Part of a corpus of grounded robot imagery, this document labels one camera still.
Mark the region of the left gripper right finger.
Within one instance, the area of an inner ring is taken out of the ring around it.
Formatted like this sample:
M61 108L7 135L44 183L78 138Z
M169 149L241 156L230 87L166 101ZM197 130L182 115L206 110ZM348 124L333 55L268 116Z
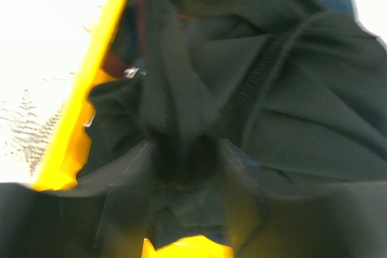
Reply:
M236 257L385 257L386 182L297 185L220 142Z

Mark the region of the yellow plastic tray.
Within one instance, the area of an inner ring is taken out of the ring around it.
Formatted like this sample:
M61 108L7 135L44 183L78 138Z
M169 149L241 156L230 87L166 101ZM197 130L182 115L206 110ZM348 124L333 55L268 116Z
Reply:
M125 2L106 0L102 7L102 15L91 34L90 48L76 74L73 91L56 126L52 144L42 158L40 172L32 184L34 190L61 193L77 184L76 173L85 164L90 147L83 125L94 113L86 97L93 85L112 79L102 71L101 66ZM233 257L230 247L204 236L183 238L158 251L154 250L150 241L141 238L129 247L129 253L115 249L112 242L108 242L107 249L97 254L99 257Z

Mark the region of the floral table mat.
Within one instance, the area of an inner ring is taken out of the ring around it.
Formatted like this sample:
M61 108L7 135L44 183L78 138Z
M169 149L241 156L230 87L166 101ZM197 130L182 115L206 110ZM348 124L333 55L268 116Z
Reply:
M107 0L1 0L1 181L38 170Z

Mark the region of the navy basketball tank top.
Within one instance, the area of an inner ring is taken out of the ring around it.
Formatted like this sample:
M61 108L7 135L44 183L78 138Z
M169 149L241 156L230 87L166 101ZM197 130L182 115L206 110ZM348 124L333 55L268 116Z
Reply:
M328 8L356 15L352 0L321 0ZM102 65L112 77L119 78L141 56L141 26L143 0L127 0L112 39L110 49Z

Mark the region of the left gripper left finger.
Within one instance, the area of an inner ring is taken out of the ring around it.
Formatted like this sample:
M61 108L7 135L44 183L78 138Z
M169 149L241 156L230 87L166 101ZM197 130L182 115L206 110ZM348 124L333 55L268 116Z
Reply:
M1 184L2 257L140 257L153 146L140 143L70 190Z

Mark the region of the black tank top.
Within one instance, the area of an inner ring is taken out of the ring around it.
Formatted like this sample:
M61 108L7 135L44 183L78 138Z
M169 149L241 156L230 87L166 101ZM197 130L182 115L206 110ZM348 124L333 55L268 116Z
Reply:
M153 146L146 232L183 224L231 245L222 140L297 185L386 182L386 50L351 16L319 0L142 9L140 71L89 100L116 160Z

